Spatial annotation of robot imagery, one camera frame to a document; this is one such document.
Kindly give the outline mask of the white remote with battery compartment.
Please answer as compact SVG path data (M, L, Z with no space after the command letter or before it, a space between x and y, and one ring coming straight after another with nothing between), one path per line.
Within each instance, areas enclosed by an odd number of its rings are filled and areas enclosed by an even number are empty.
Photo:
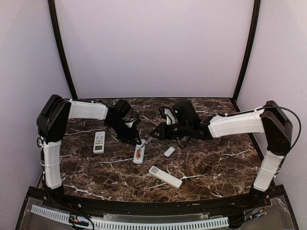
M134 151L133 163L142 164L144 159L146 140L141 139L141 144L137 144Z

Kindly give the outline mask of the white battery cover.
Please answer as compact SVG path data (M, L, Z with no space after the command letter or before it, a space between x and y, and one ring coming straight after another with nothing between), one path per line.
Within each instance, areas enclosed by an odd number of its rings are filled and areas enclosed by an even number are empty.
M176 149L174 148L174 147L169 147L165 152L164 152L164 155L166 156L166 157L170 157L171 156L171 154L175 151Z

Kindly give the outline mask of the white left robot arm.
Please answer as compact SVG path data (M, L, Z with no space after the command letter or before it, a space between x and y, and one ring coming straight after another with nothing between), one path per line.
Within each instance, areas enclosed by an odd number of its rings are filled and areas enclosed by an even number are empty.
M115 131L121 142L140 145L142 142L137 129L139 117L136 115L130 120L124 119L131 110L131 105L123 99L118 100L115 105L106 105L101 102L73 100L57 94L51 95L36 120L39 135L37 145L43 153L41 164L47 188L53 190L62 186L59 153L69 120L101 120L105 126Z

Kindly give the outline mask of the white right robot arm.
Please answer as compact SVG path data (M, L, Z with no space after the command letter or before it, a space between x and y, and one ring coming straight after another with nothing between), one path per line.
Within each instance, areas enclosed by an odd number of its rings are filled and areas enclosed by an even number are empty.
M277 174L286 155L292 149L293 125L283 109L274 101L263 107L234 113L200 118L191 102L180 102L172 108L161 106L160 123L150 136L158 140L178 140L189 137L211 140L228 135L263 133L267 139L267 153L253 184L253 191L245 196L245 204L255 208L263 201L265 192Z

